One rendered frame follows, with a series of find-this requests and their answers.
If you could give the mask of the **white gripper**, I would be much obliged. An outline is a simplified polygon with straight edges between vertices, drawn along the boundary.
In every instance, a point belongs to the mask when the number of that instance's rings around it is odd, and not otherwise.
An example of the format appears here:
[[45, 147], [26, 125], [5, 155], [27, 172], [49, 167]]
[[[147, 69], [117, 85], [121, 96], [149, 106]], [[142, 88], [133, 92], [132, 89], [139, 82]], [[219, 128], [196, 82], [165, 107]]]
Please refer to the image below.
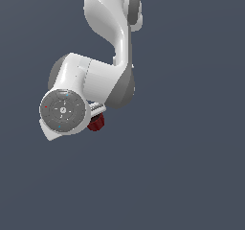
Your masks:
[[[106, 106], [104, 103], [90, 103], [88, 104], [88, 114], [90, 117], [94, 117], [97, 116], [99, 114], [101, 114], [102, 112], [104, 112], [106, 110]], [[43, 122], [42, 119], [39, 120], [41, 129], [45, 135], [45, 137], [49, 140], [49, 141], [53, 141], [56, 138], [61, 137], [61, 134], [54, 132], [53, 130], [50, 130], [45, 123]]]

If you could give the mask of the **dark red block object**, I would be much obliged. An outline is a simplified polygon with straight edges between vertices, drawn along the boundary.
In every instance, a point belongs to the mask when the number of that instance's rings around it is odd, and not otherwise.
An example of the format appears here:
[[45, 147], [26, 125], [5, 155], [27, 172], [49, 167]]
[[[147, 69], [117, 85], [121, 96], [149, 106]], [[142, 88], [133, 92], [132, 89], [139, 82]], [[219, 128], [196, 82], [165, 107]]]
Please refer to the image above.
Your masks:
[[104, 117], [103, 114], [100, 113], [91, 118], [89, 125], [87, 126], [92, 131], [101, 130], [104, 127]]

